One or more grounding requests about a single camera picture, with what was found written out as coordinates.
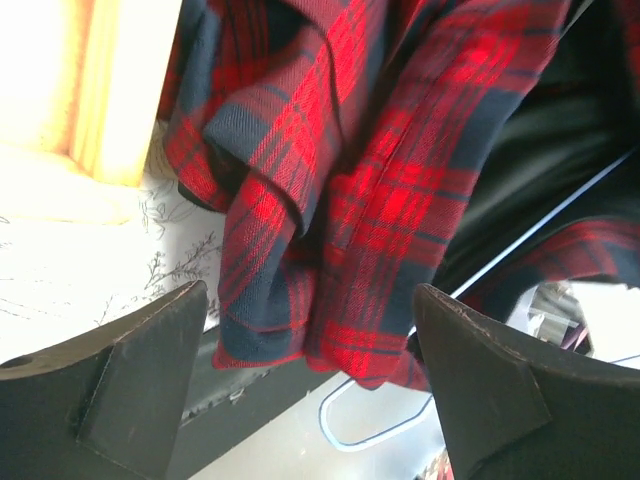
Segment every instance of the white surface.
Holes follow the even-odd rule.
[[[576,282],[573,292],[584,312],[595,358],[614,362],[640,353],[640,290]],[[640,368],[640,360],[633,364]]]
[[[345,380],[338,375],[191,480],[413,480],[444,448],[435,408],[428,420],[363,452],[338,452],[318,427],[321,400]],[[417,412],[426,394],[395,386],[375,392],[354,387],[331,407],[330,422],[353,442]]]
[[[21,221],[0,214],[0,363],[80,335],[202,279],[218,322],[223,215],[184,200],[156,126],[138,216],[126,225]]]
[[[529,309],[536,295],[536,288],[530,288],[522,294],[506,322],[511,328],[529,335],[533,335],[532,324],[529,320]]]

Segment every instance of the black fabric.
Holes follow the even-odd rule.
[[[596,0],[587,9],[507,121],[434,278],[438,288],[453,292],[638,141],[632,90],[620,84],[626,78],[617,53],[622,40],[610,8]],[[631,186],[623,200],[612,186],[600,189],[591,204],[582,202],[562,221],[633,214],[634,202],[640,204],[635,190]],[[611,211],[590,211],[596,203]]]

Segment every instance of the plaid fabric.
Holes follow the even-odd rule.
[[[489,274],[464,303],[493,318],[506,318],[522,292],[542,282],[609,275],[640,286],[640,225],[587,220],[566,227],[532,252]]]
[[[444,450],[436,456],[425,472],[415,480],[454,480],[449,453]]]
[[[638,81],[638,2],[618,3]],[[413,289],[568,5],[185,0],[160,116],[182,183],[227,214],[214,366],[305,356],[366,388],[426,388],[405,349]]]

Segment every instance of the tartan cloth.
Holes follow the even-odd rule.
[[[591,219],[569,225],[487,275],[464,303],[490,317],[506,318],[509,307],[531,287],[596,275],[640,286],[640,224]]]
[[[617,7],[640,87],[640,2]],[[226,213],[215,367],[304,356],[365,388],[427,388],[406,350],[413,290],[433,278],[568,8],[185,0],[159,116],[170,119],[165,150],[183,185]],[[566,233],[573,246],[601,240],[588,227]],[[534,281],[563,276],[545,254],[582,258],[559,238],[529,259],[540,262]]]

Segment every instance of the wooden block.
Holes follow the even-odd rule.
[[[1,215],[112,224],[135,213],[180,5],[0,6]]]

